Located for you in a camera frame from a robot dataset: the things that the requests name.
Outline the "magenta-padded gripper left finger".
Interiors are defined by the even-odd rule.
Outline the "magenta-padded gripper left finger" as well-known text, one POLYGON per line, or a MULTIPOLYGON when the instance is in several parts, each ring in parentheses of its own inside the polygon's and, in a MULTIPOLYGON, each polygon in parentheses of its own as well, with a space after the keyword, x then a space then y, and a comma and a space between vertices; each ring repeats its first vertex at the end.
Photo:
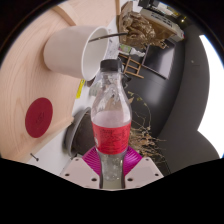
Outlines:
POLYGON ((90 189, 100 188, 100 175, 101 162, 95 148, 82 157, 74 157, 60 174, 62 178, 90 189))

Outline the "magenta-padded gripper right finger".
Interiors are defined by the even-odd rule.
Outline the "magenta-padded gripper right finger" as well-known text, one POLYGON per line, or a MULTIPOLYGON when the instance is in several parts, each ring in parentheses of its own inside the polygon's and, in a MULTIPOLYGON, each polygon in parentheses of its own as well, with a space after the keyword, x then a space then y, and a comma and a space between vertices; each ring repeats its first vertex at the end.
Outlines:
POLYGON ((163 177, 150 157, 142 157, 131 147, 124 157, 123 175, 126 189, 140 188, 163 177))

